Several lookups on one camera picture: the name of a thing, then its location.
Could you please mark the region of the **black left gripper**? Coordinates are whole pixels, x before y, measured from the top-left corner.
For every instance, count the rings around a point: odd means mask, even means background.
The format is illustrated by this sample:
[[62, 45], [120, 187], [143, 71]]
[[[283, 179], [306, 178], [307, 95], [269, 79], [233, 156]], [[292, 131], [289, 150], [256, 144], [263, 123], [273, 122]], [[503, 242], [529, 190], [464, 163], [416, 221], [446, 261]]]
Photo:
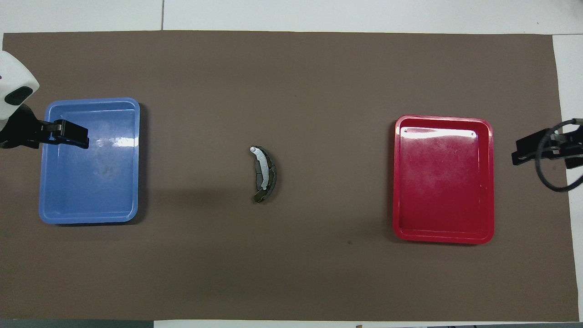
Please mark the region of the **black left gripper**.
[[0, 133], [2, 149], [28, 147], [38, 149], [40, 144], [57, 144], [51, 139], [53, 133], [60, 133], [60, 143], [82, 149], [89, 148], [89, 130], [67, 120], [54, 122], [38, 120], [33, 110], [26, 104], [20, 105], [6, 121]]

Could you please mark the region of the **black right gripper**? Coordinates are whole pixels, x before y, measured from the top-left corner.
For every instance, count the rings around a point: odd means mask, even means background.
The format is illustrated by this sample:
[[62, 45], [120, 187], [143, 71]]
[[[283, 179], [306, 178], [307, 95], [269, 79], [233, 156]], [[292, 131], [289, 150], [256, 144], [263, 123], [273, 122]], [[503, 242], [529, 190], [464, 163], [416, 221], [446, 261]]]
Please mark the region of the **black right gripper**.
[[[548, 129], [541, 129], [516, 141], [516, 151], [511, 159], [514, 166], [535, 160], [538, 145]], [[583, 129], [567, 133], [552, 133], [542, 149], [549, 153], [550, 160], [564, 160], [566, 169], [575, 169], [583, 165]]]

